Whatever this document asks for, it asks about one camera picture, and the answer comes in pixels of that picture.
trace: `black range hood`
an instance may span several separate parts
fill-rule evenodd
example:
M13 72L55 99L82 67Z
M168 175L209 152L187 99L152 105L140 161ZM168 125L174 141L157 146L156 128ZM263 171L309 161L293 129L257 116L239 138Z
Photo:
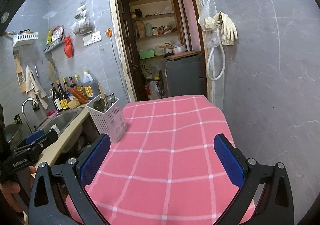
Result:
M17 13L24 1L25 0L7 0L0 12L0 35L6 31L12 18Z

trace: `blue gripper pad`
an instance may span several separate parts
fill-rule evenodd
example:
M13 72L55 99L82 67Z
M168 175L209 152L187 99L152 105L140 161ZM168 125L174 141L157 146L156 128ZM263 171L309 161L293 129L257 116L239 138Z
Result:
M86 161L80 167L80 184L82 187L92 183L103 160L110 150L111 141L108 135L103 134L102 140L95 146L93 151L87 157Z
M29 135L26 138L26 144L31 144L32 142L36 141L38 138L42 137L45 135L45 132L43 130L38 130L34 132L33 134Z
M226 170L231 183L241 188L244 184L243 168L220 135L215 136L213 147Z

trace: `plaid tablecloth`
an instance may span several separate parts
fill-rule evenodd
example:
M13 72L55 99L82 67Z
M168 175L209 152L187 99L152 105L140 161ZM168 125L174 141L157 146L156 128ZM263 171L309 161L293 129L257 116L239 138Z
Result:
M234 145L221 110L188 95L129 103L123 114L126 133L86 186L104 217L112 225L213 224L238 190L213 148L219 133Z

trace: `dark wooden door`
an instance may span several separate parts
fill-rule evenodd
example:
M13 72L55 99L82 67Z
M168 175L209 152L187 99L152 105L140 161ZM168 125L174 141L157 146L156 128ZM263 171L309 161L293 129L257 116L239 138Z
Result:
M129 0L119 0L119 13L122 22L122 34L124 43L126 45L126 53L128 64L132 76L134 90L136 92L137 100L148 100L145 89L145 77L142 74L140 66L140 57L137 49L136 38L133 30L131 11Z

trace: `wooden grater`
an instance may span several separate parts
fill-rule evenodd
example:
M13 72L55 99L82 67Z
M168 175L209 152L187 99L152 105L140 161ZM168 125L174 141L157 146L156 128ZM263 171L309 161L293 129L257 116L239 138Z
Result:
M24 78L23 70L20 65L19 50L13 51L13 58L15 59L16 64L17 64L16 73L17 73L17 78L18 78L20 89L21 89L21 93L24 93L24 92L26 92L27 88L26 88L26 80Z

